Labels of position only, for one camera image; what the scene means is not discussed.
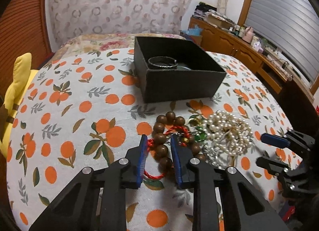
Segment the black jewelry box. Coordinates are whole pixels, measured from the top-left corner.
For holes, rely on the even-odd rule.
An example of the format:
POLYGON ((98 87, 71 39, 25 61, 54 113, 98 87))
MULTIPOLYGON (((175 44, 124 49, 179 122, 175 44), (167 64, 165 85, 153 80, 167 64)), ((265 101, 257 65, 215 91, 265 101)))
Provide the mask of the black jewelry box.
POLYGON ((226 72, 190 40, 136 37, 134 66, 144 102, 212 97, 226 72))

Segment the orange print bed cover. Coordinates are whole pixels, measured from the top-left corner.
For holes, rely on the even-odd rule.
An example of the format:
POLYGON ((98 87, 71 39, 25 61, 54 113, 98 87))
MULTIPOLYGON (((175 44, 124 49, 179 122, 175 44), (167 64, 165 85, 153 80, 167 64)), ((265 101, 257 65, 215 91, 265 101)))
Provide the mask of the orange print bed cover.
POLYGON ((263 133, 283 135, 291 123, 257 77, 236 58, 210 53, 226 72, 212 97, 145 104, 133 54, 129 48, 90 52, 37 72, 10 133, 7 189, 17 226, 28 230, 82 168, 122 158, 168 111, 207 124, 205 131, 190 130, 209 162, 234 165, 279 210, 282 188, 256 159, 265 155, 296 168, 301 158, 260 141, 263 133))

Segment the pink kettle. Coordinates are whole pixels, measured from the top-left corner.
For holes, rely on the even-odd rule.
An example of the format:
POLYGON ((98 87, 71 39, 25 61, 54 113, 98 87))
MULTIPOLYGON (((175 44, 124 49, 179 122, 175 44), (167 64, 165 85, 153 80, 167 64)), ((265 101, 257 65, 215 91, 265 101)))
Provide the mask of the pink kettle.
POLYGON ((244 35, 242 36, 242 40, 250 44, 252 42, 253 36, 254 36, 254 29, 252 27, 247 27, 244 30, 244 35))

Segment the window blind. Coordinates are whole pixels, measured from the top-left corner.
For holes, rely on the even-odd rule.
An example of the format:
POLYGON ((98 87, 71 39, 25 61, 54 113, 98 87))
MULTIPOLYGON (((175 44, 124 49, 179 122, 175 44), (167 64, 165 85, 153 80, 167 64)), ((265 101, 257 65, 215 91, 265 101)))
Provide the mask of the window blind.
POLYGON ((313 82, 318 75, 318 15, 308 0, 251 0, 245 25, 279 47, 313 82))

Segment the wooden sideboard cabinet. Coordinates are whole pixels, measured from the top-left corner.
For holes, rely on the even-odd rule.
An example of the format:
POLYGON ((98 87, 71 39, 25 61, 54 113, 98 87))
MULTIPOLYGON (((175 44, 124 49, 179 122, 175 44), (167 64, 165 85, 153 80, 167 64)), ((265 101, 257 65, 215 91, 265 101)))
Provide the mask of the wooden sideboard cabinet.
POLYGON ((205 21, 191 17, 189 27, 194 28, 195 25, 202 29, 201 47, 204 50, 236 58, 254 73, 269 90, 277 95, 287 88, 289 83, 293 83, 311 103, 314 102, 314 97, 309 88, 293 72, 288 70, 283 72, 281 62, 268 59, 238 37, 205 21))

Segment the blue tissue paper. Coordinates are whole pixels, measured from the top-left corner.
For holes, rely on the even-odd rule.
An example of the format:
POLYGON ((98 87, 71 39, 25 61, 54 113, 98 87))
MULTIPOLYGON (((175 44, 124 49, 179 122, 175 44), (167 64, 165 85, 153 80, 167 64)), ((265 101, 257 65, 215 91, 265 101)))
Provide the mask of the blue tissue paper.
POLYGON ((202 28, 200 28, 197 24, 194 25, 193 28, 189 28, 187 30, 182 30, 180 32, 181 36, 187 35, 187 36, 194 36, 194 37, 199 37, 201 36, 202 28))

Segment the yellow plush toy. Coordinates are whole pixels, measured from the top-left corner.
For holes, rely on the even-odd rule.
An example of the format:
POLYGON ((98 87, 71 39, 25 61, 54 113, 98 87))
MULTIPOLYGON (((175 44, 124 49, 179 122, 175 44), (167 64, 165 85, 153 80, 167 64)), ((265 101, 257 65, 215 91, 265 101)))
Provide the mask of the yellow plush toy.
POLYGON ((16 58, 12 74, 13 80, 5 93, 4 103, 1 106, 1 154, 5 158, 8 157, 8 154, 12 154, 8 150, 11 130, 17 125, 16 114, 28 87, 38 72, 31 69, 31 61, 31 53, 25 53, 16 58))

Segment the floral quilt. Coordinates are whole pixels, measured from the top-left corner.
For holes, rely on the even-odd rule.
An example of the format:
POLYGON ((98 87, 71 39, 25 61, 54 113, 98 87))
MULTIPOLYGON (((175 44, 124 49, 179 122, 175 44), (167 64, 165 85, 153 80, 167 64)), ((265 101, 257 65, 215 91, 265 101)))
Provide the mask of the floral quilt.
POLYGON ((80 55, 82 53, 134 47, 135 37, 164 37, 185 40, 185 38, 180 35, 167 33, 84 34, 65 42, 61 48, 55 52, 52 60, 80 55))

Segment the wooden louvered wardrobe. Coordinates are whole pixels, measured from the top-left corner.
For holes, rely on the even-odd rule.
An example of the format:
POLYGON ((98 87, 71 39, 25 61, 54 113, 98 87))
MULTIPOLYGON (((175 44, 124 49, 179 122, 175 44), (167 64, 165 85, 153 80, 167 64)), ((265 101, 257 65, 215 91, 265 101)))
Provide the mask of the wooden louvered wardrobe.
POLYGON ((51 54, 45 0, 11 0, 1 16, 1 96, 12 82, 17 57, 31 53, 31 68, 39 69, 51 54))

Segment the patterned lace curtain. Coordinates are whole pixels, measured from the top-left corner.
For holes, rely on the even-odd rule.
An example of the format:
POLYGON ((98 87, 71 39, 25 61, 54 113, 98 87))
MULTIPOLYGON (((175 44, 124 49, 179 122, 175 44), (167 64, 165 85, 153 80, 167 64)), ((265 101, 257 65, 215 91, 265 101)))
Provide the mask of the patterned lace curtain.
POLYGON ((172 33, 191 0, 48 0, 58 45, 84 34, 172 33))

